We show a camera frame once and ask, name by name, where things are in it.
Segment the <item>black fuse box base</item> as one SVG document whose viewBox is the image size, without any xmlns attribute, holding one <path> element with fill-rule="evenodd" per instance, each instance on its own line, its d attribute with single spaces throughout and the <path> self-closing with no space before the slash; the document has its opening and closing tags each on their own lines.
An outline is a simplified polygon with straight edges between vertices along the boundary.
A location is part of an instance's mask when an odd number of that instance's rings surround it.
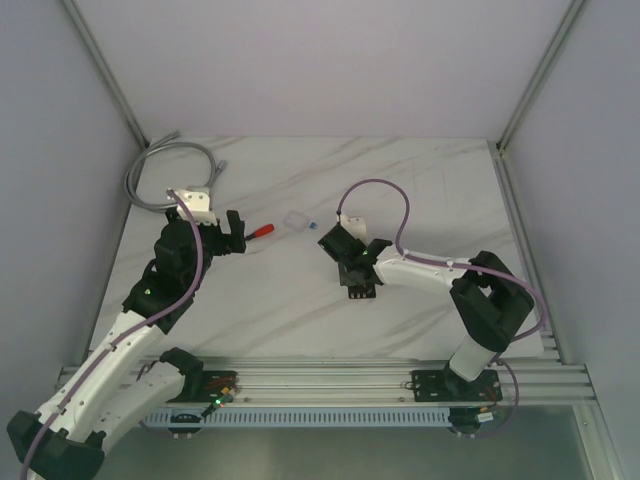
<svg viewBox="0 0 640 480">
<path fill-rule="evenodd" d="M 376 286 L 374 284 L 363 284 L 348 286 L 348 296 L 351 300 L 364 300 L 376 298 Z"/>
</svg>

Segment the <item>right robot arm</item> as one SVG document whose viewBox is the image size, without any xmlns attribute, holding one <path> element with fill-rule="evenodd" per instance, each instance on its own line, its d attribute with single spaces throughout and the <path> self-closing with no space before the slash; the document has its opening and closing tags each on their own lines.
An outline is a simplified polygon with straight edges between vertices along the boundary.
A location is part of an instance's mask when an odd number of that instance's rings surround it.
<svg viewBox="0 0 640 480">
<path fill-rule="evenodd" d="M 337 264 L 351 299 L 374 298 L 377 286 L 402 286 L 451 298 L 466 334 L 441 370 L 414 375 L 420 401 L 477 402 L 498 381 L 488 368 L 504 353 L 534 307 L 529 291 L 494 253 L 482 251 L 456 268 L 453 260 L 403 253 L 392 241 L 366 244 L 341 224 L 318 241 Z"/>
</svg>

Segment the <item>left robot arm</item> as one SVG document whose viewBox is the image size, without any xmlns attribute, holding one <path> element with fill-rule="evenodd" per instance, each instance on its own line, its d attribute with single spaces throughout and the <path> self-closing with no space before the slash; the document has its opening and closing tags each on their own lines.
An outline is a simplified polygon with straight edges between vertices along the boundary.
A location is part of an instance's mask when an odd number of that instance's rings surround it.
<svg viewBox="0 0 640 480">
<path fill-rule="evenodd" d="M 167 211 L 154 256 L 104 339 L 36 412 L 19 411 L 9 421 L 21 478 L 92 479 L 119 440 L 157 407 L 202 395 L 203 364 L 178 347 L 141 380 L 121 384 L 191 307 L 213 258 L 245 252 L 244 221 L 234 210 L 226 215 L 229 232 Z"/>
</svg>

